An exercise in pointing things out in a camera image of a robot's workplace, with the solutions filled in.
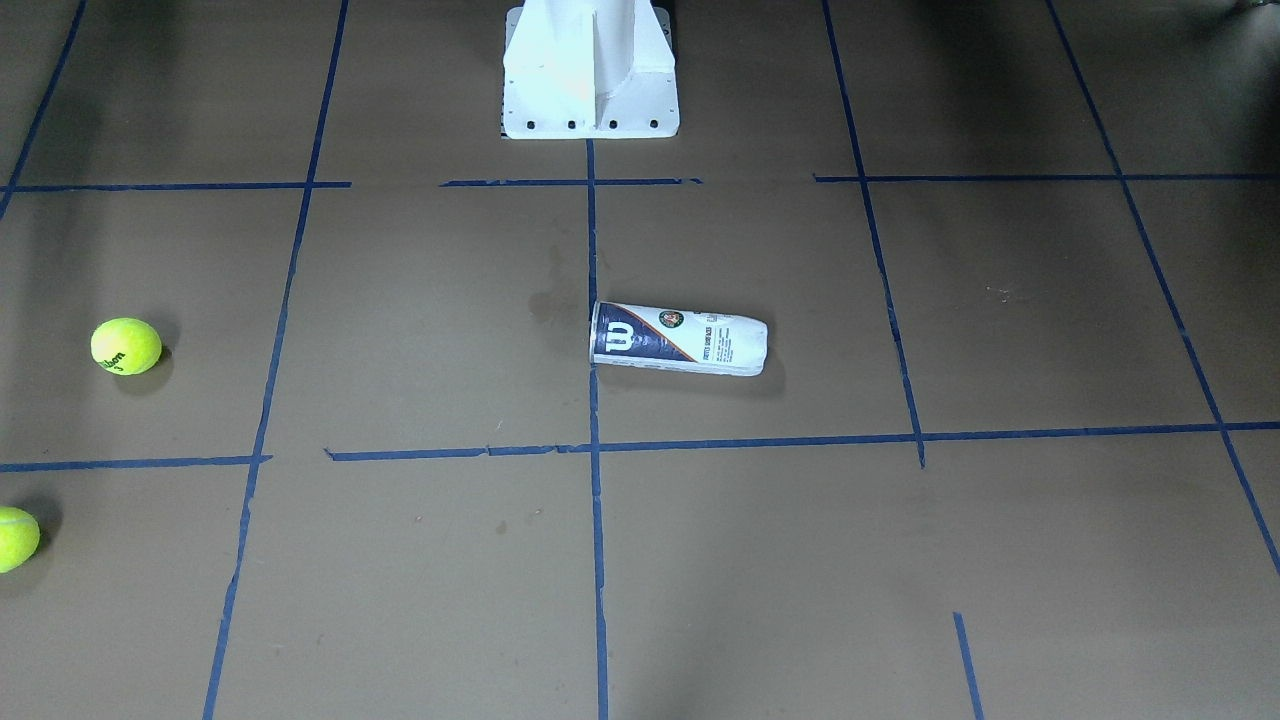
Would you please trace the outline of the white blue tennis ball can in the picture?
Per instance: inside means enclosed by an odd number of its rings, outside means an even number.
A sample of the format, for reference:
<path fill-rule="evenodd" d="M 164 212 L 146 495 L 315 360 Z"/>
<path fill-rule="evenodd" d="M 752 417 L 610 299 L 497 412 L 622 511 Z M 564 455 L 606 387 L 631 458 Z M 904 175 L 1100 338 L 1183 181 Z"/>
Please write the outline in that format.
<path fill-rule="evenodd" d="M 750 316 L 598 301 L 589 354 L 604 365 L 755 377 L 765 369 L 768 336 Z"/>

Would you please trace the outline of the yellow Wilson tennis ball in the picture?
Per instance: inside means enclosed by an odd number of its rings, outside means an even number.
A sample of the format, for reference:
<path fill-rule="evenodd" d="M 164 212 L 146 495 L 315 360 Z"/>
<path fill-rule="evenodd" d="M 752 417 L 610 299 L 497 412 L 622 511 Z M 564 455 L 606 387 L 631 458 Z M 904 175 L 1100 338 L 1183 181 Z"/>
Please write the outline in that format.
<path fill-rule="evenodd" d="M 108 320 L 93 331 L 90 351 L 104 370 L 118 375 L 137 375 L 159 361 L 163 341 L 147 322 L 122 316 Z"/>

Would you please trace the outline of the yellow Roland Garros tennis ball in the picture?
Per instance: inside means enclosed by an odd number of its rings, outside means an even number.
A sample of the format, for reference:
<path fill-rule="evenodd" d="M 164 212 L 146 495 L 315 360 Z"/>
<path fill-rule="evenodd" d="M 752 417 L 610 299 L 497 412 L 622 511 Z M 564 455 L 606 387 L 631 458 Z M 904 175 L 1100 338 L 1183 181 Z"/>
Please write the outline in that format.
<path fill-rule="evenodd" d="M 40 542 L 41 528 L 31 512 L 1 506 L 1 574 L 8 574 L 27 562 L 38 550 Z"/>

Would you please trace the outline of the white pedestal column base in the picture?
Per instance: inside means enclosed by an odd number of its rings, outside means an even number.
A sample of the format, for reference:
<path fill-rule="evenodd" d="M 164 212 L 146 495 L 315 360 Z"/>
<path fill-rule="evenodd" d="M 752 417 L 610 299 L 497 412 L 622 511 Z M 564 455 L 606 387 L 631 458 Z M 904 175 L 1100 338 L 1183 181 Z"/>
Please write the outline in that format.
<path fill-rule="evenodd" d="M 678 133 L 668 1 L 524 1 L 506 14 L 502 61 L 507 138 Z"/>

